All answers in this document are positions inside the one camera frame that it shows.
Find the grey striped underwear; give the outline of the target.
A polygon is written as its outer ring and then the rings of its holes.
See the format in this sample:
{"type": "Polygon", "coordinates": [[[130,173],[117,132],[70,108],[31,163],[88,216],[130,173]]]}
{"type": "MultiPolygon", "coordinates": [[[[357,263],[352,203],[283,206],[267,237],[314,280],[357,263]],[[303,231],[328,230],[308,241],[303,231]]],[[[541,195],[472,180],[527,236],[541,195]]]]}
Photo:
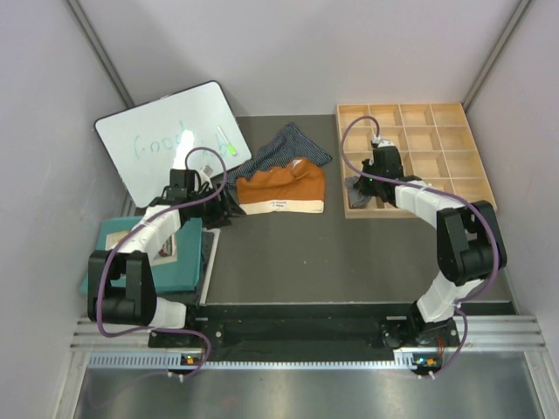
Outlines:
{"type": "Polygon", "coordinates": [[[344,187],[348,193],[351,209],[366,208],[376,196],[375,181],[363,176],[350,176],[344,179],[344,187]]]}

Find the orange underwear white waistband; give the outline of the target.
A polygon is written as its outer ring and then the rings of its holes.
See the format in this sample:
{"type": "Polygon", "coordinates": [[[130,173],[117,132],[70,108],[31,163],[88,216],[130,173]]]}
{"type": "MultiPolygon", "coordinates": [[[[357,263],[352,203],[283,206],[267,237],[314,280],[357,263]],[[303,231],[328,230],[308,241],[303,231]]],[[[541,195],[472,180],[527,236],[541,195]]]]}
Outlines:
{"type": "Polygon", "coordinates": [[[293,159],[285,167],[256,171],[251,179],[240,177],[236,186],[238,204],[246,215],[324,211],[325,175],[307,158],[293,159]]]}

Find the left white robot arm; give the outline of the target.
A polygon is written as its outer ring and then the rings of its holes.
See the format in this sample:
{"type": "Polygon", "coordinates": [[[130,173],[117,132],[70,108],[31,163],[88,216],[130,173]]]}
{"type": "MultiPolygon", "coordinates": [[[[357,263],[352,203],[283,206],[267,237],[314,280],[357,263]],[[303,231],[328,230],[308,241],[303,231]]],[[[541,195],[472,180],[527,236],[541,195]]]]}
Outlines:
{"type": "Polygon", "coordinates": [[[207,228],[226,226],[244,212],[223,183],[192,169],[172,169],[169,184],[155,197],[126,235],[107,250],[94,251],[87,273],[87,316],[106,322],[168,329],[179,346],[192,344],[197,323],[187,318],[184,303],[157,295],[152,265],[170,238],[190,220],[207,228]]]}

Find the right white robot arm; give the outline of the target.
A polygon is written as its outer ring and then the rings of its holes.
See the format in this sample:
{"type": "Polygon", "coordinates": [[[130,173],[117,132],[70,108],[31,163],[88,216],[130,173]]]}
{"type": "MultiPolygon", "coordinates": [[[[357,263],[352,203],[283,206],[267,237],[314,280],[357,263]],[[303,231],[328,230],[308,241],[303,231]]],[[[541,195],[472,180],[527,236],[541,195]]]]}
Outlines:
{"type": "Polygon", "coordinates": [[[393,145],[373,147],[372,156],[362,161],[355,189],[414,214],[436,230],[439,273],[414,303],[417,317],[407,325],[414,343],[428,345],[438,337],[439,323],[450,319],[474,288],[507,264],[494,207],[485,200],[470,203],[417,176],[406,176],[393,145]]]}

